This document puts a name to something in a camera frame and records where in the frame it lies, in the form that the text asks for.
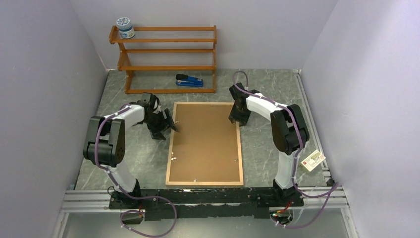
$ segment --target white card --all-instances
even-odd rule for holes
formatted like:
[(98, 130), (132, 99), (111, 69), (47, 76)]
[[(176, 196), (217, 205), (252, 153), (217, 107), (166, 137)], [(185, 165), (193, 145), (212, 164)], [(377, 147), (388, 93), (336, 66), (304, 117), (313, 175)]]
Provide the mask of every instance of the white card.
[(315, 150), (312, 154), (306, 157), (301, 164), (310, 172), (324, 160), (325, 156), (318, 150)]

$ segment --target blue stapler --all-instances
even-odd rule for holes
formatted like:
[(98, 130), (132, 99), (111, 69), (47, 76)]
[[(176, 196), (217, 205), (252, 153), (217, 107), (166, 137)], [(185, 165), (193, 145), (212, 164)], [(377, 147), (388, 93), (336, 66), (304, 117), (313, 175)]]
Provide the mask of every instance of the blue stapler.
[(178, 86), (188, 86), (188, 87), (202, 87), (203, 80), (200, 78), (194, 78), (185, 74), (177, 74), (175, 77), (176, 85)]

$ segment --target blue and white jar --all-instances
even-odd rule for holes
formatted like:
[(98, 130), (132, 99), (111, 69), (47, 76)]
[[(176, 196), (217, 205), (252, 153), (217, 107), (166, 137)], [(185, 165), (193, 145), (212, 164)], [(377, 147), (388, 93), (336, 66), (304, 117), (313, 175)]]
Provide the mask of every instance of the blue and white jar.
[(133, 25), (131, 25), (130, 19), (128, 19), (128, 17), (122, 17), (118, 19), (117, 28), (122, 39), (130, 39), (135, 34)]

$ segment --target metal frame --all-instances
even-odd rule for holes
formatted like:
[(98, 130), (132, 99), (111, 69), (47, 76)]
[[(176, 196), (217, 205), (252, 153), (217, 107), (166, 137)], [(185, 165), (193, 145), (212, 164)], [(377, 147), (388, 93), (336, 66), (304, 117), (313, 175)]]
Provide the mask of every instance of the metal frame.
[[(302, 86), (302, 81), (300, 78), (300, 70), (294, 70), (294, 77), (298, 84), (300, 93), (304, 100), (304, 110), (307, 115), (307, 120), (311, 124), (311, 130), (313, 135), (315, 135), (315, 144), (317, 149), (323, 153), (322, 146), (319, 140), (318, 133), (315, 128), (314, 119), (311, 114), (311, 109), (308, 105), (308, 100), (305, 95), (305, 91)], [(326, 161), (321, 163), (325, 181), (331, 178), (331, 173), (328, 168)], [(310, 195), (316, 195), (324, 193), (331, 189), (331, 187), (301, 187), (300, 188), (304, 193)], [(108, 208), (109, 200), (111, 196), (107, 193), (106, 190), (68, 190), (65, 193), (63, 204), (58, 215), (57, 223), (53, 232), (53, 238), (62, 238), (64, 229), (67, 223), (67, 219), (70, 213), (121, 213), (126, 210), (111, 210)], [(304, 198), (305, 205), (303, 207), (293, 207), (293, 209), (319, 209), (325, 201), (324, 197), (321, 198)], [(270, 210), (280, 210), (284, 207), (270, 207)], [(359, 234), (356, 230), (353, 216), (350, 211), (350, 207), (347, 201), (346, 194), (343, 187), (339, 186), (331, 195), (326, 207), (326, 209), (341, 209), (341, 214), (346, 226), (347, 234), (349, 238), (358, 238)]]

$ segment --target back wall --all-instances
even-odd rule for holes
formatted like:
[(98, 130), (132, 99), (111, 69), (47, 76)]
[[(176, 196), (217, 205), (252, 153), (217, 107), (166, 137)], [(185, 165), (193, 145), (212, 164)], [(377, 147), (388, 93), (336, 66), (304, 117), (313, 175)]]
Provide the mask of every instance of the back wall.
[(106, 68), (119, 48), (111, 26), (129, 17), (136, 26), (213, 26), (219, 68), (299, 69), (337, 0), (71, 0)]

